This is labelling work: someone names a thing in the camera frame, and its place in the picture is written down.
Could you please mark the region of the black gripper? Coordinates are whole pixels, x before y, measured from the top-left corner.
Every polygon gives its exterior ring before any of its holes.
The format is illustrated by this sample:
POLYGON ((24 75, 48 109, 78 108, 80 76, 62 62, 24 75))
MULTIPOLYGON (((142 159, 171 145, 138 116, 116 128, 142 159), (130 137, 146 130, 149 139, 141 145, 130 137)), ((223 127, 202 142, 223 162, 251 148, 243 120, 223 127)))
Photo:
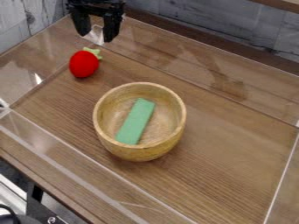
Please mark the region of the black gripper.
POLYGON ((119 34, 126 0, 68 0, 67 7, 80 36, 91 32, 90 15, 104 16, 104 42, 110 43, 119 34))

